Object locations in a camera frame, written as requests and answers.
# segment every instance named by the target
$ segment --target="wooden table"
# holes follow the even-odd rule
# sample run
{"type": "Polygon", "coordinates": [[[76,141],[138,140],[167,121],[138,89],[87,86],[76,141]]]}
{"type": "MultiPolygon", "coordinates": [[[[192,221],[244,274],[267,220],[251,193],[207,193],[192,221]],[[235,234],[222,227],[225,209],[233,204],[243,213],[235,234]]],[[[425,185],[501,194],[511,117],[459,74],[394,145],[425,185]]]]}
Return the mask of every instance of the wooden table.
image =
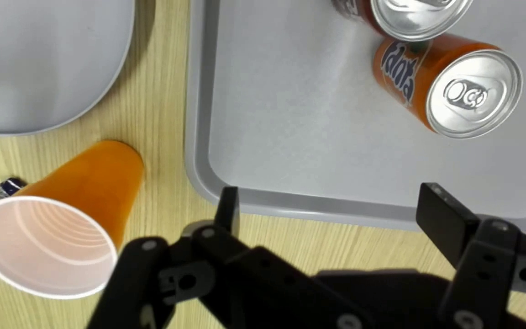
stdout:
{"type": "MultiPolygon", "coordinates": [[[[184,171],[184,105],[189,0],[138,0],[136,28],[121,76],[104,100],[73,123],[35,136],[0,138],[0,180],[36,181],[97,140],[131,144],[146,163],[128,239],[161,235],[174,242],[186,224],[211,218],[214,206],[184,171]]],[[[451,277],[453,270],[422,233],[243,215],[240,238],[265,245],[312,274],[319,269],[417,267],[451,277]]],[[[34,297],[0,281],[0,329],[82,329],[98,300],[34,297]]],[[[526,318],[526,296],[511,310],[526,318]]],[[[177,308],[171,328],[218,328],[198,302],[177,308]]]]}

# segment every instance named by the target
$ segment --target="fanta can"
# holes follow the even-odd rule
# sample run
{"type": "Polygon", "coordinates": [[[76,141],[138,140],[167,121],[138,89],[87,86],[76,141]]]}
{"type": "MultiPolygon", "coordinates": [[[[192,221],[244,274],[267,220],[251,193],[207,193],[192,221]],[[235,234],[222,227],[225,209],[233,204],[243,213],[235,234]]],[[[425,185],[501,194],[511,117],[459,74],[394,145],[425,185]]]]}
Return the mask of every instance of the fanta can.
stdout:
{"type": "Polygon", "coordinates": [[[386,39],[373,74],[426,127],[456,139],[501,125],[522,94],[521,69],[503,50],[449,34],[417,43],[386,39]]]}
{"type": "Polygon", "coordinates": [[[451,28],[473,0],[332,0],[336,10],[364,21],[384,36],[403,41],[429,40],[451,28]]]}

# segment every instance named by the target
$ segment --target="gray tray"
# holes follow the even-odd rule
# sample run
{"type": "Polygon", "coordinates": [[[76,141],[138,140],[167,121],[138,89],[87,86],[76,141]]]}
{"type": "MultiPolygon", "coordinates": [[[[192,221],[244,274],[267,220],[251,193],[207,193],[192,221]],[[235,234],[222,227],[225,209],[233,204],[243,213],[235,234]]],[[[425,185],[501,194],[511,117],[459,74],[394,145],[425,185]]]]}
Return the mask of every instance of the gray tray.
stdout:
{"type": "MultiPolygon", "coordinates": [[[[378,87],[381,37],[330,0],[192,0],[190,14],[186,170],[211,202],[237,185],[247,212],[413,230],[435,181],[526,231],[526,80],[506,123],[451,140],[378,87]]],[[[477,0],[451,32],[501,46],[526,78],[526,1],[477,0]]]]}

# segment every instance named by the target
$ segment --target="cup rim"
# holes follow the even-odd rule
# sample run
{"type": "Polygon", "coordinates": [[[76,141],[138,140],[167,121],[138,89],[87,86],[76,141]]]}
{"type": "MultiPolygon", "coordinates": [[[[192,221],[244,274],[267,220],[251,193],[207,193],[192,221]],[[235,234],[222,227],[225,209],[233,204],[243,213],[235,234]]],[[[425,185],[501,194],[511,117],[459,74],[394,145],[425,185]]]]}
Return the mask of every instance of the cup rim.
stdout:
{"type": "MultiPolygon", "coordinates": [[[[43,196],[11,196],[11,197],[8,197],[8,198],[1,199],[0,200],[0,205],[7,204],[7,203],[10,203],[10,202],[16,202],[18,200],[46,202],[46,203],[49,203],[49,204],[53,204],[55,206],[62,207],[64,209],[66,209],[66,210],[73,211],[75,214],[80,215],[82,218],[86,219],[86,221],[88,221],[92,226],[94,226],[96,229],[99,230],[101,235],[107,241],[107,243],[109,245],[110,253],[111,253],[111,259],[113,261],[113,269],[115,268],[115,265],[117,264],[117,248],[115,247],[115,243],[113,242],[111,237],[109,237],[109,234],[105,231],[105,229],[102,228],[94,219],[92,219],[92,217],[90,217],[89,215],[85,214],[84,212],[82,212],[78,208],[75,208],[75,207],[73,207],[73,206],[71,206],[69,204],[66,204],[64,202],[60,202],[58,200],[46,198],[46,197],[43,197],[43,196]]],[[[77,298],[83,298],[83,297],[91,296],[91,295],[96,294],[96,293],[100,292],[101,290],[103,290],[105,288],[105,286],[107,285],[107,282],[105,282],[105,283],[102,283],[101,285],[99,285],[98,287],[96,287],[96,288],[94,288],[92,290],[89,290],[89,291],[84,292],[84,293],[79,293],[79,294],[50,294],[50,293],[44,293],[44,292],[40,292],[40,291],[37,291],[37,290],[33,290],[33,289],[30,289],[30,288],[25,287],[23,285],[20,285],[19,283],[17,283],[15,281],[9,279],[8,277],[6,277],[6,275],[1,273],[1,271],[0,271],[0,279],[5,281],[6,283],[8,283],[8,285],[11,285],[11,286],[23,291],[23,292],[27,292],[27,293],[33,294],[35,296],[44,297],[44,298],[52,298],[52,299],[64,299],[64,300],[77,299],[77,298]]]]}

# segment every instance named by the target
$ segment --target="orange plastic cup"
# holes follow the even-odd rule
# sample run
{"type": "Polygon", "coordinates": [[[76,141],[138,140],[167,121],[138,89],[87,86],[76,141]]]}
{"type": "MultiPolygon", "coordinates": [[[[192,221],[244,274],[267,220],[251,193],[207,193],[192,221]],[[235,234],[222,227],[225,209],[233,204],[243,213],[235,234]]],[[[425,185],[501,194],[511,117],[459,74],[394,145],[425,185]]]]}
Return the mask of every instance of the orange plastic cup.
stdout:
{"type": "Polygon", "coordinates": [[[48,298],[102,290],[142,177],[140,155],[105,140],[0,200],[0,278],[48,298]]]}

